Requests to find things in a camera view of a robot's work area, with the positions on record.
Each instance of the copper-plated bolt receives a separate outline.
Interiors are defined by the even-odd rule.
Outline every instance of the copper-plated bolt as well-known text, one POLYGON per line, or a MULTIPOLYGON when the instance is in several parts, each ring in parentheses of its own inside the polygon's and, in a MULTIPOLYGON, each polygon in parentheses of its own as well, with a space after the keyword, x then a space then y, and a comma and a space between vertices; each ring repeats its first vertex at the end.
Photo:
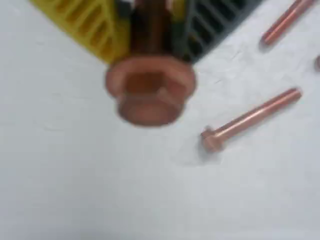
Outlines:
POLYGON ((274 44, 280 36, 317 0, 296 0, 291 7, 263 35, 261 42, 265 46, 274 44))
POLYGON ((168 0, 136 0, 130 54, 107 71, 105 85, 119 115, 144 127, 174 122, 196 88, 191 64, 175 58, 168 0))
POLYGON ((320 55, 315 59, 315 69, 320 71, 320 55))
POLYGON ((202 143, 210 152, 218 152, 223 149, 223 143, 240 132, 260 123, 265 118, 299 100, 302 92, 297 88, 291 88, 284 93, 272 98, 261 106, 245 113, 226 125, 212 130, 207 128, 202 134, 202 143))

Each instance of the metal rod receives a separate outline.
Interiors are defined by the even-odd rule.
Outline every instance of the metal rod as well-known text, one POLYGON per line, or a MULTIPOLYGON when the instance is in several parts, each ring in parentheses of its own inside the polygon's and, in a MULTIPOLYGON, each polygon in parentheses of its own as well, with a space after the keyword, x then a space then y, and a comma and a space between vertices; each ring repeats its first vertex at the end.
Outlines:
POLYGON ((291 88, 217 130, 208 128, 201 134, 202 143, 211 152, 220 151, 223 142, 296 102, 301 96, 302 92, 298 88, 291 88))
POLYGON ((266 46, 274 44, 281 35, 316 1, 317 0, 296 0, 263 35, 261 42, 266 46))

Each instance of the yellow plastic part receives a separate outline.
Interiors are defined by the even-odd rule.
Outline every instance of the yellow plastic part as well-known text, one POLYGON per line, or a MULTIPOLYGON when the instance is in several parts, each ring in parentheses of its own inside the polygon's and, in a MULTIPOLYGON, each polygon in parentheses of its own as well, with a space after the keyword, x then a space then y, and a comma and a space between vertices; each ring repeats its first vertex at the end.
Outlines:
POLYGON ((173 0, 172 15, 174 22, 183 22, 186 18, 186 0, 173 0))
POLYGON ((114 0, 30 0, 75 41, 106 63, 129 52, 129 20, 114 0))

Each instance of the white surface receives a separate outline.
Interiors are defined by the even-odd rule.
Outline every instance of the white surface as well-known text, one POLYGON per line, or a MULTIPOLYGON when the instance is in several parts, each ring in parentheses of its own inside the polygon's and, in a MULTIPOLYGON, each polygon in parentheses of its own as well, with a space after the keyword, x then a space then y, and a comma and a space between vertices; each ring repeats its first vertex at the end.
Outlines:
POLYGON ((137 129, 114 113, 106 67, 25 0, 0 8, 0 239, 320 238, 320 5, 272 51, 266 0, 196 65, 184 116, 137 129), (303 99, 209 163, 197 134, 292 86, 303 99))

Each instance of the dark green plastic part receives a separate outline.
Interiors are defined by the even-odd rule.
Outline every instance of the dark green plastic part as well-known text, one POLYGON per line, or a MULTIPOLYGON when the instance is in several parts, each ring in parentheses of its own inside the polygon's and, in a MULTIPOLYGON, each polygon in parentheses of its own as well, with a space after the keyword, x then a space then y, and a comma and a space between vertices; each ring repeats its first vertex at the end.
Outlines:
POLYGON ((131 3, 124 0, 114 0, 118 16, 121 19, 128 19, 132 13, 131 3))
POLYGON ((186 0, 187 18, 174 54, 195 63, 223 41, 263 0, 186 0))

